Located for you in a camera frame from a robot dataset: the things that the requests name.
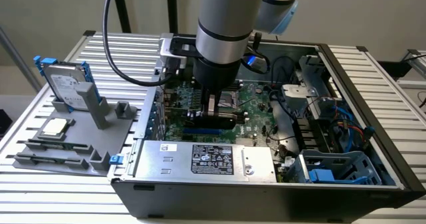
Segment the white wall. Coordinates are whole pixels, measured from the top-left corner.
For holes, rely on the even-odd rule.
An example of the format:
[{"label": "white wall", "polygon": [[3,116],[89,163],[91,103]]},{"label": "white wall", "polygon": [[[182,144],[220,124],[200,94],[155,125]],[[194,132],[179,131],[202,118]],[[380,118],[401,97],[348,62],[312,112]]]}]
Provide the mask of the white wall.
[{"label": "white wall", "polygon": [[[0,0],[0,25],[27,65],[37,54],[65,58],[83,31],[101,29],[102,8],[103,0]],[[109,16],[119,31],[114,6]],[[2,47],[0,64],[11,64]]]},{"label": "white wall", "polygon": [[[178,0],[179,28],[196,31],[199,0]],[[380,60],[426,49],[426,0],[298,0],[280,40],[366,46]]]},{"label": "white wall", "polygon": [[[109,30],[119,31],[115,4]],[[126,0],[133,32],[167,32],[166,0]],[[0,25],[22,58],[63,58],[85,30],[101,29],[103,0],[0,0]],[[376,59],[426,49],[426,0],[299,0],[282,40],[362,45]],[[179,32],[196,30],[199,0],[178,0]],[[0,65],[13,65],[0,47]]]}]

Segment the hard drive label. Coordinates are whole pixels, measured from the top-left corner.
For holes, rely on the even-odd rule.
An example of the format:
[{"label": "hard drive label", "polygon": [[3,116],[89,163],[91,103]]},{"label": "hard drive label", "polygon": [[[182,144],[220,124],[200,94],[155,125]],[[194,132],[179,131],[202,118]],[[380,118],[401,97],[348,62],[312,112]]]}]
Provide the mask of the hard drive label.
[{"label": "hard drive label", "polygon": [[63,100],[63,103],[74,109],[86,109],[86,103],[83,102],[83,99],[75,91],[75,86],[78,85],[77,80],[73,77],[57,74],[51,74],[50,78],[58,91],[58,95]]},{"label": "hard drive label", "polygon": [[190,171],[195,174],[234,174],[234,157],[230,146],[192,145]]}]

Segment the metal stand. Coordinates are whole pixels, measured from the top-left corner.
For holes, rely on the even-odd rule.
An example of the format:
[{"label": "metal stand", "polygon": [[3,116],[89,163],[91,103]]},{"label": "metal stand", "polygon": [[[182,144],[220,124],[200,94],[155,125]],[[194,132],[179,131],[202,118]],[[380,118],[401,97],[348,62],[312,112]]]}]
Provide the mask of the metal stand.
[{"label": "metal stand", "polygon": [[19,69],[19,72],[25,76],[27,83],[30,84],[34,91],[38,93],[38,91],[41,89],[41,84],[38,83],[35,76],[33,75],[30,69],[27,68],[25,61],[22,60],[22,58],[19,56],[18,51],[13,47],[13,44],[6,36],[6,33],[1,29],[1,26],[0,26],[0,43],[1,43],[2,47],[5,48],[5,51],[9,54],[10,58],[13,59],[13,62]]},{"label": "metal stand", "polygon": [[167,28],[170,33],[176,33],[178,32],[178,0],[166,0],[166,9],[167,9]]},{"label": "metal stand", "polygon": [[119,25],[122,33],[131,33],[130,30],[130,22],[129,22],[129,15],[126,10],[126,0],[114,0],[115,1],[115,7],[117,7],[117,13],[118,13],[118,19],[119,19]]}]

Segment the power supply label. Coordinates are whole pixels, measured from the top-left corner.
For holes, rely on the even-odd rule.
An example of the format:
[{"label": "power supply label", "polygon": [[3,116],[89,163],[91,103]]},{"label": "power supply label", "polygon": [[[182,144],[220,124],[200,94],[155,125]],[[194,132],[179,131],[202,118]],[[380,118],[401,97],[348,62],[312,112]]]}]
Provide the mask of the power supply label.
[{"label": "power supply label", "polygon": [[234,157],[230,146],[192,145],[190,171],[195,174],[234,174]]}]

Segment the motherboard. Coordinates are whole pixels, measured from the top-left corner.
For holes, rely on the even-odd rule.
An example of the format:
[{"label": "motherboard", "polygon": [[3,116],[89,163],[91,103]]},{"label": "motherboard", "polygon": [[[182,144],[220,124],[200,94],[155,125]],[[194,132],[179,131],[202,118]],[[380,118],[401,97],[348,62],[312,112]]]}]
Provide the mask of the motherboard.
[{"label": "motherboard", "polygon": [[236,83],[222,91],[219,112],[242,112],[243,124],[230,130],[184,127],[187,110],[199,108],[200,90],[190,82],[182,82],[173,89],[163,90],[166,133],[165,140],[200,143],[227,143],[244,146],[268,146],[267,130],[275,125],[264,84]]}]

